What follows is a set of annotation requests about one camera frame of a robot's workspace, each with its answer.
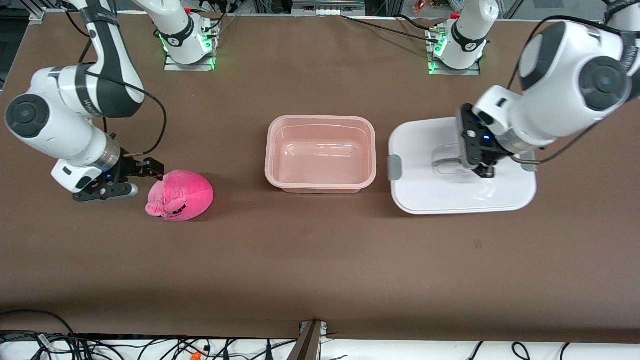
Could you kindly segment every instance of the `pink plush toy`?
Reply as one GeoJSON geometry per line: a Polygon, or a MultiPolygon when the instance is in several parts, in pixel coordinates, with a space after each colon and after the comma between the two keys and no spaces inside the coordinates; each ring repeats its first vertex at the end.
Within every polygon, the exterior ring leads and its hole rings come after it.
{"type": "Polygon", "coordinates": [[[174,170],[151,187],[145,210],[164,221],[185,221],[205,212],[212,202],[213,188],[204,177],[174,170]]]}

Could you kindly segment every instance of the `pink plastic container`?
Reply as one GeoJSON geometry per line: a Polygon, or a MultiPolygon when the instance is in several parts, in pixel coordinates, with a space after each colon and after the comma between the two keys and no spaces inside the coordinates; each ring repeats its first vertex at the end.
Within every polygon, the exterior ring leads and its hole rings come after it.
{"type": "Polygon", "coordinates": [[[269,126],[267,180],[290,193],[356,193],[376,177],[376,136],[361,117],[288,115],[269,126]]]}

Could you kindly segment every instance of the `brown tabletop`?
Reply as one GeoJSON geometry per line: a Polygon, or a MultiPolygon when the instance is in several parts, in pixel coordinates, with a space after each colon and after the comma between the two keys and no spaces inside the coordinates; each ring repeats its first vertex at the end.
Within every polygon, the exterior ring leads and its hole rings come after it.
{"type": "MultiPolygon", "coordinates": [[[[55,311],[77,332],[290,338],[299,321],[322,318],[345,338],[640,340],[640,102],[541,167],[523,210],[418,217],[391,198],[393,129],[453,116],[505,85],[532,23],[497,23],[482,76],[454,77],[428,74],[424,42],[339,17],[241,17],[215,71],[164,72],[151,20],[120,22],[145,88],[169,113],[153,157],[203,174],[214,204],[162,222],[144,211],[151,179],[135,179],[135,198],[75,203],[49,175],[55,160],[2,126],[0,309],[55,311]],[[268,126],[302,114],[371,121],[375,182],[348,196],[272,187],[268,126]]],[[[85,40],[61,14],[30,26],[2,111],[36,70],[74,64],[85,40]]],[[[109,131],[137,152],[161,120],[147,99],[109,131]]],[[[61,330],[26,316],[0,326],[61,330]]]]}

